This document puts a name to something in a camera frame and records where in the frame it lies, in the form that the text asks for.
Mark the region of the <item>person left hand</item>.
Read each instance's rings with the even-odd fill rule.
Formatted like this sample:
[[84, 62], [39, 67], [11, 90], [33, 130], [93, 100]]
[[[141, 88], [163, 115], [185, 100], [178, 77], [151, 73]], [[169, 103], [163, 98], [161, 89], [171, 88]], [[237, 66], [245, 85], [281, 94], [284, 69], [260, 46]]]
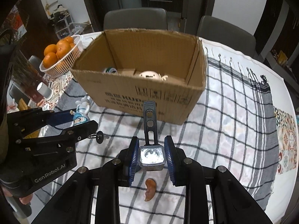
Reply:
[[[4, 186], [1, 186], [1, 189], [4, 193], [4, 195], [6, 197], [13, 197], [13, 194], [10, 193]], [[19, 198], [19, 201], [23, 204], [23, 205], [27, 205], [31, 202], [31, 200], [33, 199], [33, 194], [30, 194], [26, 197], [22, 197], [22, 198]]]

